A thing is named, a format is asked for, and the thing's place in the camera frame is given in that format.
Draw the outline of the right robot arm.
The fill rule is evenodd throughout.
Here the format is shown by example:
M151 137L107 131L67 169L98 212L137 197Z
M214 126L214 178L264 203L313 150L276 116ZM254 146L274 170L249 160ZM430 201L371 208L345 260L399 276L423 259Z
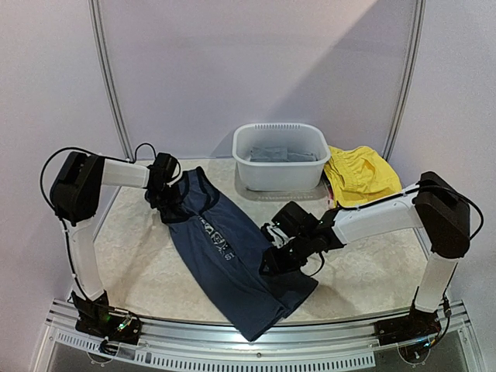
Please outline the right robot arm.
M419 182L394 195L355 207L338 206L321 218L288 202L271 220L284 243L263 253L260 272L277 276L297 271L314 253L342 249L355 241L403 229L424 229L430 255L401 331L416 338L431 323L459 261L470 248L470 203L438 174L425 172Z

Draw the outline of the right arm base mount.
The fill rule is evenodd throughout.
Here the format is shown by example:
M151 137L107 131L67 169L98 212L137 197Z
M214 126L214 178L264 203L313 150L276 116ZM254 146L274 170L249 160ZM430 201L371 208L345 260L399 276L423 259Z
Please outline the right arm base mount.
M399 356L411 365L424 363L450 326L450 310L443 327L437 312L421 312L411 307L408 314L374 323L374 335L381 346L396 345Z

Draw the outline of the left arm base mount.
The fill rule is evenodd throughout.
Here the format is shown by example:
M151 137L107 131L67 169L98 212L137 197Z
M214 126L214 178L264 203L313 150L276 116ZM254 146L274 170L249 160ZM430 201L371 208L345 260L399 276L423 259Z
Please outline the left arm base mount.
M138 343L143 322L133 312L112 307L106 291L94 301L81 298L72 291L71 299L78 313L75 329L100 338L100 353L115 357L121 343Z

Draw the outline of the navy blue tank top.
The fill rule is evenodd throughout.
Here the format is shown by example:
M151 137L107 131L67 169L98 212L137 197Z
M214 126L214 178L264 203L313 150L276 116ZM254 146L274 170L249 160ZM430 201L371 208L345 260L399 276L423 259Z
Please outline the navy blue tank top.
M259 272L271 243L202 167L186 170L171 193L172 203L159 209L162 223L208 299L247 341L291 315L317 288L299 270L276 277Z

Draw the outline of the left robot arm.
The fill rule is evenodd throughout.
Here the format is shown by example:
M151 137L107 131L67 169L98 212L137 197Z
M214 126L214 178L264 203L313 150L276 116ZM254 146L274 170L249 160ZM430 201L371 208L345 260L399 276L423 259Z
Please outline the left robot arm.
M179 161L169 153L159 153L151 165L143 166L82 150L70 151L50 189L50 203L67 232L78 298L95 303L105 296L92 232L102 186L143 189L155 208L175 197L171 184L180 174Z

